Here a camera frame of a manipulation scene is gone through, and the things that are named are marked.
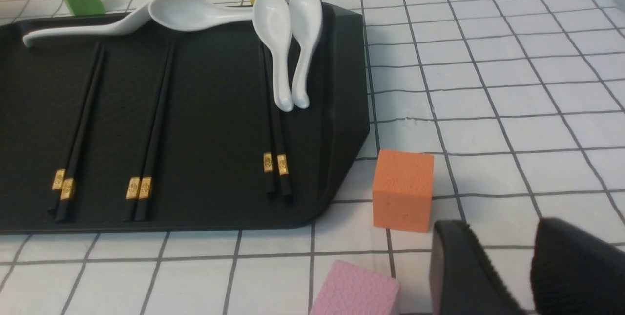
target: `grid tablecloth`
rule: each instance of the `grid tablecloth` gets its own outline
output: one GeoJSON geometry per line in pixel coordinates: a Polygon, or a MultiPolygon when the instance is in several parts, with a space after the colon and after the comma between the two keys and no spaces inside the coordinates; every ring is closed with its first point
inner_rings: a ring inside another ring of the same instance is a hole
{"type": "MultiPolygon", "coordinates": [[[[0,237],[0,314],[303,315],[337,259],[397,277],[402,313],[428,314],[431,234],[372,226],[384,148],[435,155],[432,220],[469,222],[529,313],[541,216],[625,246],[625,14],[612,0],[323,1],[364,15],[371,134],[319,221],[0,237]]],[[[0,1],[0,23],[68,13],[0,1]]]]}

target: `white spoon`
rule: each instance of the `white spoon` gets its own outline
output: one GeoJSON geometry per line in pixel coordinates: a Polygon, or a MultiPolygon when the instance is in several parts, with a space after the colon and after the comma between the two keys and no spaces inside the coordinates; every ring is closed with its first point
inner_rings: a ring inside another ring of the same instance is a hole
{"type": "Polygon", "coordinates": [[[252,19],[251,7],[220,7],[205,0],[154,0],[149,12],[158,24],[181,32],[252,19]]]}
{"type": "Polygon", "coordinates": [[[310,101],[306,93],[306,79],[314,50],[319,43],[319,35],[321,35],[321,2],[319,0],[290,0],[289,11],[293,36],[301,48],[293,75],[291,96],[298,108],[307,108],[310,101]]]}
{"type": "Polygon", "coordinates": [[[284,0],[254,2],[254,30],[273,56],[273,89],[275,105],[284,112],[293,110],[289,89],[287,59],[291,46],[291,18],[284,0]]]}
{"type": "Polygon", "coordinates": [[[108,25],[70,26],[36,30],[24,36],[24,45],[33,39],[60,35],[126,35],[154,19],[157,23],[181,32],[194,32],[237,21],[250,21],[252,8],[218,7],[204,0],[153,0],[134,10],[120,21],[108,25]]]}
{"type": "Polygon", "coordinates": [[[150,20],[148,12],[149,3],[134,10],[130,15],[108,25],[96,26],[67,26],[61,28],[49,28],[36,30],[26,34],[22,41],[26,47],[33,46],[33,39],[42,37],[54,37],[61,35],[125,35],[130,34],[150,20]]]}

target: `chopsticks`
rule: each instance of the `chopsticks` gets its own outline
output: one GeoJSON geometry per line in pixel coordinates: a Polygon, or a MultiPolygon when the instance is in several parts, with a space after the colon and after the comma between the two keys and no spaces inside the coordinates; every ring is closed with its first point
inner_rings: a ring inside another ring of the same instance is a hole
{"type": "Polygon", "coordinates": [[[161,88],[163,87],[163,75],[166,74],[167,64],[169,61],[169,51],[171,49],[171,43],[167,46],[167,51],[165,53],[165,57],[163,59],[163,69],[161,73],[159,73],[160,80],[158,86],[156,86],[156,90],[154,93],[154,102],[152,103],[152,107],[150,108],[150,117],[148,121],[146,121],[145,127],[145,135],[143,136],[143,142],[139,147],[137,152],[136,166],[132,169],[132,177],[128,182],[128,189],[125,193],[125,213],[124,213],[124,221],[134,221],[134,213],[135,207],[137,204],[137,199],[139,199],[139,189],[141,187],[141,175],[143,175],[143,167],[147,161],[147,150],[150,145],[150,140],[152,136],[152,130],[154,128],[154,121],[156,120],[156,111],[158,109],[159,99],[161,97],[161,88]]]}
{"type": "Polygon", "coordinates": [[[275,191],[274,181],[274,159],[273,150],[271,148],[271,120],[269,115],[269,104],[267,97],[269,93],[267,91],[267,71],[265,66],[264,46],[262,42],[259,42],[259,61],[261,65],[261,123],[263,124],[264,132],[261,133],[261,141],[263,146],[263,173],[265,176],[265,194],[267,196],[273,195],[275,191]]]}
{"type": "Polygon", "coordinates": [[[97,42],[96,47],[94,48],[93,56],[91,58],[91,63],[89,66],[89,73],[87,74],[87,79],[84,82],[83,92],[80,97],[80,105],[78,106],[78,111],[76,113],[76,121],[74,121],[74,128],[71,132],[71,137],[67,141],[67,150],[65,150],[65,160],[56,173],[54,173],[54,181],[52,183],[52,193],[50,194],[50,206],[47,208],[48,212],[51,214],[56,213],[56,206],[59,203],[59,195],[61,193],[61,189],[63,188],[63,181],[65,181],[65,173],[67,172],[67,166],[69,165],[69,157],[72,153],[72,148],[74,147],[74,141],[76,141],[76,135],[78,134],[78,126],[80,125],[81,117],[83,116],[83,110],[85,106],[85,102],[87,101],[87,95],[89,93],[89,88],[91,86],[91,82],[93,79],[93,72],[98,65],[98,60],[100,59],[100,52],[102,48],[102,43],[97,42]]]}
{"type": "Polygon", "coordinates": [[[161,139],[161,128],[163,127],[163,118],[165,117],[167,95],[169,94],[169,84],[174,62],[174,49],[174,42],[170,42],[167,48],[167,60],[165,62],[165,69],[163,70],[163,79],[159,90],[156,111],[154,112],[152,131],[150,131],[149,144],[147,144],[143,176],[139,186],[138,198],[136,199],[137,207],[134,213],[134,221],[145,221],[147,216],[149,198],[152,193],[152,178],[154,177],[154,167],[156,166],[158,146],[161,139]]]}
{"type": "Polygon", "coordinates": [[[58,187],[58,181],[62,179],[61,194],[58,199],[58,205],[56,206],[56,215],[54,221],[63,222],[67,219],[69,211],[69,205],[73,201],[76,193],[76,169],[78,168],[78,161],[83,148],[85,134],[87,132],[87,126],[89,123],[89,115],[93,108],[93,102],[96,97],[98,89],[98,83],[100,83],[103,63],[105,57],[105,50],[101,42],[96,44],[96,54],[94,55],[94,62],[92,63],[91,70],[89,72],[89,84],[87,94],[84,97],[81,108],[80,120],[77,122],[76,131],[74,132],[74,141],[71,145],[71,151],[69,158],[67,159],[67,166],[65,171],[58,170],[54,177],[53,189],[58,187]]]}
{"type": "MultiPolygon", "coordinates": [[[[268,99],[274,99],[273,97],[273,76],[270,53],[266,46],[261,45],[264,50],[264,63],[265,63],[265,81],[266,88],[268,90],[268,99]]],[[[284,148],[284,134],[282,131],[282,121],[280,118],[280,110],[275,106],[274,102],[269,102],[271,124],[273,129],[273,139],[275,146],[275,159],[277,163],[277,175],[280,181],[280,193],[283,197],[288,197],[291,194],[291,179],[289,177],[289,166],[286,159],[286,150],[284,148]]]]}

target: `gold chopstick tip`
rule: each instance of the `gold chopstick tip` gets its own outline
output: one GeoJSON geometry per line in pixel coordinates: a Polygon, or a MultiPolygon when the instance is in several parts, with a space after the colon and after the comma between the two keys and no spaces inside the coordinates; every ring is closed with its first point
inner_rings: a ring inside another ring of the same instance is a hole
{"type": "Polygon", "coordinates": [[[52,190],[59,190],[63,188],[63,181],[65,179],[65,169],[62,168],[54,173],[54,181],[52,182],[52,190]]]}
{"type": "Polygon", "coordinates": [[[139,186],[141,185],[141,177],[132,177],[128,182],[128,191],[125,193],[126,199],[137,199],[139,197],[139,186]]]}
{"type": "Polygon", "coordinates": [[[152,177],[143,177],[141,179],[141,188],[139,189],[139,199],[146,199],[152,193],[152,177]]]}

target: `black grid line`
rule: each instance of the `black grid line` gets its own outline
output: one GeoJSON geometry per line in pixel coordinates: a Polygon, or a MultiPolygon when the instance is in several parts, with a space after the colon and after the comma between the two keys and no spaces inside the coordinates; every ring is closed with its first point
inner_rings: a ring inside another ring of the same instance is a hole
{"type": "MultiPolygon", "coordinates": [[[[601,83],[601,82],[621,82],[625,81],[625,78],[616,78],[616,79],[604,79],[603,81],[594,80],[594,81],[560,81],[560,82],[547,82],[547,85],[562,85],[562,84],[593,84],[593,83],[601,83]]],[[[497,84],[497,85],[487,85],[487,86],[461,86],[459,88],[437,88],[431,89],[430,92],[449,92],[451,90],[476,90],[476,89],[496,89],[496,88],[523,88],[525,86],[537,86],[541,85],[540,82],[535,83],[526,83],[526,84],[497,84]]],[[[405,90],[405,89],[388,89],[388,90],[378,90],[377,92],[369,92],[370,94],[385,94],[385,93],[425,93],[425,90],[405,90]]],[[[579,114],[579,113],[602,113],[603,111],[585,111],[585,112],[568,112],[565,115],[571,114],[579,114]]],[[[617,110],[607,110],[607,112],[619,112],[617,110]]]]}
{"type": "MultiPolygon", "coordinates": [[[[362,24],[363,24],[363,34],[364,34],[364,44],[367,45],[368,44],[368,39],[367,39],[367,22],[364,16],[364,0],[360,0],[360,5],[362,8],[362,24]]],[[[366,54],[367,54],[367,64],[370,65],[371,59],[369,58],[369,48],[368,46],[365,47],[366,50],[366,54]]],[[[371,74],[371,69],[368,69],[368,73],[369,73],[369,88],[370,90],[373,90],[373,75],[371,74]]],[[[373,128],[375,131],[375,149],[377,153],[380,153],[380,135],[379,135],[379,130],[377,128],[377,110],[375,109],[375,96],[370,95],[371,97],[371,110],[373,111],[373,128]]],[[[389,267],[391,269],[391,277],[395,278],[395,258],[393,258],[393,241],[391,239],[391,230],[386,229],[386,245],[389,251],[389,267]]]]}
{"type": "MultiPolygon", "coordinates": [[[[594,72],[596,77],[601,81],[601,77],[600,77],[599,73],[597,72],[597,70],[594,69],[594,67],[588,61],[586,55],[584,55],[584,53],[581,52],[580,48],[578,48],[578,46],[573,42],[573,40],[571,39],[571,36],[567,33],[567,31],[564,29],[564,27],[560,24],[560,21],[558,21],[558,19],[553,14],[553,12],[551,12],[551,9],[549,8],[549,6],[545,3],[544,0],[540,0],[540,2],[545,6],[547,11],[549,13],[551,13],[553,19],[556,21],[556,23],[558,24],[560,29],[562,29],[564,34],[567,36],[567,38],[569,39],[569,42],[571,43],[571,45],[573,45],[573,47],[579,53],[579,55],[582,57],[582,59],[585,61],[585,63],[591,68],[592,72],[594,72]]],[[[539,77],[539,81],[544,84],[544,82],[542,81],[542,79],[540,77],[539,77]]],[[[612,94],[612,92],[608,88],[608,86],[605,85],[605,83],[603,83],[603,82],[602,82],[602,84],[603,84],[604,88],[610,93],[610,95],[612,96],[614,101],[616,101],[616,104],[618,104],[618,106],[621,108],[623,113],[625,113],[625,108],[623,108],[623,105],[620,102],[618,102],[616,97],[614,97],[614,94],[612,94]]],[[[556,110],[559,113],[561,113],[560,108],[558,107],[558,104],[556,104],[556,101],[553,99],[553,96],[551,95],[551,92],[549,92],[549,88],[546,85],[544,85],[544,89],[547,92],[547,95],[549,96],[549,99],[551,99],[551,102],[553,102],[553,106],[555,106],[556,110]]],[[[601,177],[601,175],[599,174],[599,172],[597,171],[595,166],[592,165],[592,162],[590,161],[590,159],[588,157],[588,154],[585,152],[583,146],[580,144],[580,141],[578,140],[578,138],[576,137],[575,133],[573,132],[571,126],[569,125],[569,122],[566,120],[564,115],[562,115],[561,118],[562,118],[562,121],[564,121],[564,125],[566,126],[567,130],[569,130],[569,132],[571,133],[571,137],[573,138],[573,141],[578,146],[578,148],[580,148],[580,153],[584,156],[584,159],[585,159],[586,163],[588,164],[588,166],[590,167],[590,169],[592,170],[592,173],[594,173],[594,175],[597,177],[598,181],[600,182],[601,187],[605,190],[605,194],[607,195],[607,198],[610,200],[610,204],[614,208],[614,211],[616,211],[616,214],[621,219],[621,222],[623,223],[623,225],[625,225],[625,217],[623,217],[623,213],[616,206],[616,202],[614,202],[614,198],[612,197],[612,194],[607,191],[607,185],[605,184],[605,181],[603,181],[603,178],[601,177]]]]}
{"type": "MultiPolygon", "coordinates": [[[[434,3],[432,5],[442,5],[444,3],[434,3]]],[[[402,8],[404,6],[389,6],[389,7],[370,7],[370,8],[365,8],[365,10],[378,10],[378,9],[382,9],[382,8],[402,8]]],[[[608,8],[617,8],[615,6],[609,6],[609,7],[591,7],[591,8],[579,8],[576,10],[565,10],[565,11],[558,11],[557,13],[565,13],[565,12],[580,12],[580,11],[591,11],[591,10],[604,10],[604,9],[608,9],[608,8]]],[[[354,12],[360,12],[361,9],[352,9],[351,11],[354,12]]],[[[520,15],[508,15],[508,17],[527,17],[527,16],[538,16],[538,15],[549,15],[549,12],[538,12],[538,13],[523,13],[520,15]]],[[[485,19],[496,19],[500,16],[492,16],[492,17],[465,17],[462,19],[458,19],[458,21],[464,21],[464,20],[485,20],[485,19]]],[[[432,21],[418,21],[418,22],[412,22],[413,25],[416,24],[420,24],[420,23],[434,23],[434,22],[447,22],[447,21],[455,21],[455,20],[450,20],[450,19],[446,19],[446,20],[432,20],[432,21]]],[[[394,26],[394,25],[406,25],[406,22],[398,22],[398,23],[381,23],[381,24],[370,24],[367,26],[394,26]]]]}
{"type": "Polygon", "coordinates": [[[89,255],[91,255],[91,251],[96,246],[98,239],[100,239],[100,233],[98,233],[94,237],[93,241],[91,241],[91,245],[89,246],[89,249],[87,249],[87,252],[84,255],[83,265],[81,266],[80,271],[78,272],[78,275],[76,276],[76,280],[74,280],[74,284],[72,285],[72,289],[69,292],[69,296],[67,297],[67,300],[65,301],[65,305],[63,306],[63,309],[61,310],[61,315],[65,315],[65,313],[67,312],[67,309],[69,308],[69,304],[71,304],[72,299],[74,299],[74,294],[76,293],[78,284],[80,283],[80,280],[83,277],[83,273],[85,269],[87,268],[87,260],[89,260],[89,255]]]}
{"type": "Polygon", "coordinates": [[[243,256],[239,255],[239,249],[241,248],[241,238],[243,237],[243,230],[239,230],[239,234],[236,237],[236,244],[234,245],[234,255],[228,255],[227,259],[232,259],[232,268],[230,268],[230,277],[228,278],[228,288],[226,288],[226,299],[224,300],[223,315],[228,315],[228,306],[230,305],[230,295],[232,294],[232,284],[234,283],[234,271],[236,270],[236,261],[242,259],[243,256]]]}
{"type": "MultiPolygon", "coordinates": [[[[491,19],[500,19],[500,17],[490,17],[491,19]]],[[[576,33],[585,33],[585,32],[609,32],[612,30],[616,30],[618,31],[619,28],[596,28],[596,29],[588,29],[588,30],[576,30],[574,32],[534,32],[534,33],[516,33],[516,35],[555,35],[555,34],[576,34],[576,33]]],[[[513,37],[515,34],[513,33],[506,33],[506,34],[499,34],[499,35],[486,35],[484,37],[470,37],[470,38],[455,38],[455,39],[440,39],[437,41],[423,41],[423,42],[417,42],[417,44],[432,44],[432,43],[440,43],[440,42],[461,42],[461,41],[481,41],[483,39],[498,39],[498,38],[505,38],[505,37],[513,37]]],[[[386,46],[393,46],[393,45],[410,45],[412,44],[411,42],[402,42],[402,43],[372,43],[372,44],[368,44],[367,46],[380,46],[380,45],[386,45],[386,46]]]]}
{"type": "Polygon", "coordinates": [[[22,8],[22,10],[20,11],[20,13],[18,13],[17,17],[15,17],[13,19],[13,21],[11,21],[11,23],[15,22],[20,16],[22,16],[22,13],[24,13],[24,11],[26,10],[26,7],[28,6],[28,4],[33,1],[33,0],[27,0],[26,3],[24,4],[24,7],[22,8]]]}
{"type": "MultiPolygon", "coordinates": [[[[576,112],[562,112],[561,114],[564,116],[569,116],[569,115],[596,115],[596,114],[601,114],[601,113],[621,113],[623,112],[622,110],[598,110],[598,111],[576,111],[576,112]]],[[[553,112],[553,113],[529,113],[529,114],[524,114],[524,115],[500,115],[501,119],[527,119],[529,117],[551,117],[551,116],[560,116],[560,113],[557,112],[553,112]]],[[[482,117],[447,117],[445,119],[436,119],[436,121],[438,122],[444,122],[444,121],[478,121],[478,120],[493,120],[496,117],[494,116],[482,116],[482,117]]],[[[426,119],[426,118],[421,118],[421,117],[402,117],[399,119],[390,119],[390,120],[380,120],[377,121],[378,124],[384,124],[384,123],[389,123],[389,122],[395,122],[395,121],[434,121],[434,119],[426,119]]]]}
{"type": "MultiPolygon", "coordinates": [[[[625,246],[625,242],[610,242],[608,243],[614,247],[625,246]]],[[[501,245],[484,245],[486,250],[527,250],[533,249],[532,245],[520,245],[520,244],[501,244],[501,245]]],[[[431,248],[411,248],[411,249],[394,249],[393,254],[402,253],[429,253],[431,248]]],[[[384,249],[368,249],[368,250],[355,250],[355,251],[329,251],[329,252],[286,252],[286,253],[261,253],[261,254],[245,254],[239,255],[237,259],[270,259],[277,257],[314,257],[317,256],[344,256],[344,255],[386,255],[388,250],[384,249]]],[[[202,256],[183,256],[183,257],[163,257],[161,259],[157,257],[138,257],[138,258],[116,258],[116,259],[90,259],[87,260],[87,264],[107,264],[107,263],[119,263],[119,262],[173,262],[173,261],[205,261],[205,260],[230,260],[233,259],[233,255],[202,255],[202,256]]],[[[67,260],[47,260],[47,261],[22,261],[22,262],[0,262],[0,266],[26,266],[26,265],[57,265],[57,264],[80,264],[84,262],[84,259],[67,259],[67,260]]]]}
{"type": "Polygon", "coordinates": [[[54,13],[52,14],[51,17],[54,17],[54,15],[56,15],[61,10],[61,7],[63,7],[64,3],[65,3],[65,1],[61,0],[61,3],[59,4],[59,7],[57,7],[56,10],[54,10],[54,13]]]}
{"type": "MultiPolygon", "coordinates": [[[[585,56],[600,56],[600,55],[625,55],[625,52],[597,52],[597,53],[585,53],[585,56]]],[[[580,57],[579,55],[541,55],[538,57],[511,57],[509,59],[490,59],[490,60],[476,60],[476,63],[482,62],[495,62],[495,61],[518,61],[518,60],[531,60],[531,59],[552,59],[552,58],[562,58],[562,57],[580,57]]],[[[458,62],[438,62],[438,63],[424,63],[423,65],[419,65],[418,63],[413,65],[374,65],[369,66],[370,68],[408,68],[408,67],[416,67],[416,66],[444,66],[444,65],[464,65],[467,63],[472,63],[471,61],[458,61],[458,62]]]]}
{"type": "MultiPolygon", "coordinates": [[[[502,152],[467,152],[467,153],[451,153],[447,152],[449,156],[491,156],[491,155],[509,155],[511,153],[525,154],[525,153],[553,153],[553,152],[581,152],[585,151],[598,151],[598,150],[618,150],[625,149],[625,146],[610,146],[610,147],[591,147],[591,148],[559,148],[559,149],[540,149],[540,150],[514,150],[514,151],[502,151],[502,152]]],[[[444,152],[423,152],[431,155],[444,155],[444,152]]]]}
{"type": "Polygon", "coordinates": [[[315,240],[315,222],[311,224],[311,265],[308,272],[308,311],[313,308],[314,297],[314,240],[315,240]]]}
{"type": "Polygon", "coordinates": [[[30,241],[32,237],[33,235],[30,234],[26,238],[24,238],[24,241],[22,241],[22,243],[20,244],[20,247],[15,252],[15,256],[13,257],[13,261],[10,264],[11,266],[9,268],[9,271],[7,271],[6,275],[4,275],[4,278],[2,278],[2,283],[0,283],[0,293],[2,293],[2,290],[4,289],[4,286],[6,285],[6,281],[9,279],[9,277],[13,273],[13,269],[15,269],[15,265],[18,262],[18,259],[20,258],[20,254],[22,253],[24,246],[26,245],[28,241],[30,241]]]}
{"type": "Polygon", "coordinates": [[[127,8],[125,8],[125,11],[124,11],[125,13],[127,13],[127,12],[128,12],[128,10],[130,10],[130,6],[132,6],[132,2],[133,2],[133,1],[134,1],[134,0],[130,0],[130,2],[128,3],[128,7],[127,7],[127,8]]]}
{"type": "MultiPolygon", "coordinates": [[[[447,3],[449,4],[449,9],[451,10],[451,14],[454,16],[454,19],[456,18],[456,12],[454,10],[454,7],[451,4],[451,1],[447,0],[447,3]]],[[[501,10],[498,8],[499,13],[503,16],[503,13],[501,12],[501,10]]],[[[466,46],[467,51],[469,53],[469,57],[471,58],[471,62],[473,63],[473,68],[475,68],[476,73],[478,74],[478,78],[480,83],[482,83],[482,86],[484,88],[486,88],[486,83],[484,83],[484,79],[482,77],[482,73],[479,70],[478,64],[475,63],[475,57],[473,57],[473,52],[471,51],[471,48],[469,47],[469,42],[467,41],[467,39],[465,39],[464,36],[464,31],[462,30],[462,26],[460,25],[460,21],[456,20],[456,25],[458,26],[458,29],[460,30],[460,35],[462,36],[462,39],[464,39],[464,46],[466,46]]],[[[513,160],[514,160],[514,164],[516,164],[517,169],[519,170],[519,174],[521,175],[521,178],[523,180],[523,183],[525,183],[525,188],[527,188],[527,192],[529,193],[529,198],[532,201],[532,205],[534,206],[534,210],[536,211],[536,215],[538,215],[538,218],[542,217],[542,213],[540,211],[540,209],[538,208],[538,203],[536,202],[536,197],[534,197],[534,193],[532,191],[531,186],[529,185],[529,181],[527,179],[527,176],[525,176],[525,172],[523,172],[523,169],[521,168],[521,163],[519,162],[519,158],[517,157],[517,154],[514,152],[514,148],[512,146],[512,143],[510,142],[510,139],[507,135],[506,129],[504,128],[504,124],[501,121],[501,117],[499,116],[499,112],[497,111],[497,107],[495,106],[494,102],[493,102],[493,98],[491,97],[491,93],[485,89],[484,93],[486,93],[486,99],[488,99],[488,102],[491,106],[491,109],[493,110],[493,113],[495,115],[495,119],[498,122],[499,126],[500,126],[500,130],[501,133],[504,137],[504,140],[506,141],[506,145],[508,146],[510,153],[512,154],[513,160]]]]}
{"type": "Polygon", "coordinates": [[[143,315],[146,313],[147,303],[150,301],[150,296],[152,296],[152,289],[154,289],[154,284],[156,284],[156,277],[158,276],[158,271],[161,268],[161,262],[163,262],[163,253],[165,253],[165,247],[167,246],[167,241],[169,241],[170,233],[167,232],[165,234],[165,238],[163,238],[163,243],[161,244],[161,248],[158,252],[158,257],[156,258],[156,265],[154,266],[154,272],[152,273],[152,278],[150,279],[150,286],[147,287],[146,296],[143,298],[143,304],[141,304],[141,311],[139,315],[143,315]]]}
{"type": "MultiPolygon", "coordinates": [[[[419,53],[419,47],[417,45],[416,42],[416,37],[415,37],[415,30],[413,29],[413,25],[410,23],[411,19],[410,19],[410,12],[408,11],[408,6],[406,5],[406,0],[404,1],[404,9],[406,10],[406,19],[408,19],[408,24],[410,26],[410,34],[411,37],[413,38],[413,44],[415,46],[415,54],[417,56],[417,63],[422,64],[421,62],[421,56],[419,53]]],[[[424,89],[426,90],[426,95],[428,97],[428,104],[430,108],[434,108],[434,103],[432,101],[432,96],[429,92],[429,86],[428,86],[428,80],[426,77],[426,73],[425,70],[423,68],[423,66],[419,66],[419,70],[421,72],[421,77],[423,79],[423,86],[424,89]]],[[[447,155],[447,150],[445,148],[445,142],[444,139],[442,137],[442,132],[440,131],[440,125],[438,124],[437,121],[437,117],[436,117],[436,113],[433,111],[432,112],[432,118],[436,127],[436,133],[438,135],[438,139],[440,141],[440,148],[442,149],[442,152],[444,153],[444,158],[445,158],[445,164],[447,166],[447,172],[449,173],[449,179],[451,180],[451,185],[454,189],[454,195],[456,197],[456,204],[458,205],[458,211],[460,212],[460,219],[462,220],[462,222],[466,222],[466,216],[464,215],[464,209],[462,208],[462,202],[460,201],[460,197],[458,196],[458,185],[456,184],[456,180],[454,177],[454,173],[451,169],[451,162],[449,161],[449,155],[447,155]]]]}

